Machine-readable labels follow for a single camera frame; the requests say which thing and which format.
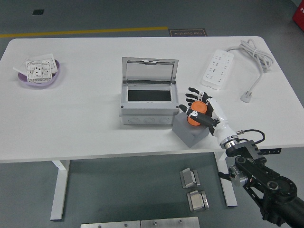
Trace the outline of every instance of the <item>table leg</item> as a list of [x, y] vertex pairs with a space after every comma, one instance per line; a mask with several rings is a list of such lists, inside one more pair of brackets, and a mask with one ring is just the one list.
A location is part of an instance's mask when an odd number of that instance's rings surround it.
[[62, 219], [63, 206], [65, 203], [67, 176], [70, 160], [52, 162], [58, 167], [58, 175], [51, 212], [51, 220], [60, 220]]
[[[218, 171], [223, 173], [228, 173], [228, 168], [226, 164], [227, 155], [225, 152], [214, 152], [215, 160], [218, 165]], [[220, 179], [222, 183], [222, 188], [224, 191], [224, 196], [226, 200], [227, 207], [237, 206], [237, 199], [233, 191], [232, 183], [225, 179]]]

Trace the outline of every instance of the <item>purple bowl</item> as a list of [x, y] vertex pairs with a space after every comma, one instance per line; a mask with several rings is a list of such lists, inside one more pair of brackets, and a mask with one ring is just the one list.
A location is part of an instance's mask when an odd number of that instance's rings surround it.
[[27, 85], [30, 85], [30, 86], [48, 86], [56, 80], [57, 75], [59, 74], [60, 64], [56, 59], [55, 59], [55, 62], [56, 62], [56, 66], [57, 66], [58, 71], [55, 74], [52, 74], [52, 79], [49, 80], [48, 82], [44, 82], [44, 83], [28, 82], [28, 77], [26, 75], [22, 74], [22, 73], [18, 73], [18, 78], [24, 84], [27, 84]]

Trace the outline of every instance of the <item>open lid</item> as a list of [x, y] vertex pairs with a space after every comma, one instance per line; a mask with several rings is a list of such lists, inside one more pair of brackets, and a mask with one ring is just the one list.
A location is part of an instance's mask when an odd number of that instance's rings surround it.
[[123, 83], [175, 84], [178, 60], [123, 57]]

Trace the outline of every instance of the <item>power strip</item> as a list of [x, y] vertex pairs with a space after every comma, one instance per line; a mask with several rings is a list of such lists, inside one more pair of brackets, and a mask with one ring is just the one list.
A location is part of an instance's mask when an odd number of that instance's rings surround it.
[[220, 90], [233, 60], [233, 54], [216, 50], [201, 83], [210, 88]]

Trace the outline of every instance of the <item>yellow floor line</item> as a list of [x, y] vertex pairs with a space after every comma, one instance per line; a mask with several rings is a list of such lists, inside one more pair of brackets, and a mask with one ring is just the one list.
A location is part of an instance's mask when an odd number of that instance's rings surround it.
[[125, 29], [124, 28], [118, 28], [118, 29], [110, 28], [110, 29], [58, 31], [58, 32], [13, 33], [13, 34], [0, 34], [0, 38], [52, 36], [52, 35], [85, 34], [85, 33], [105, 33], [105, 32], [135, 32], [135, 31], [152, 31], [152, 30], [168, 30], [168, 27], [145, 27], [145, 28], [125, 28]]

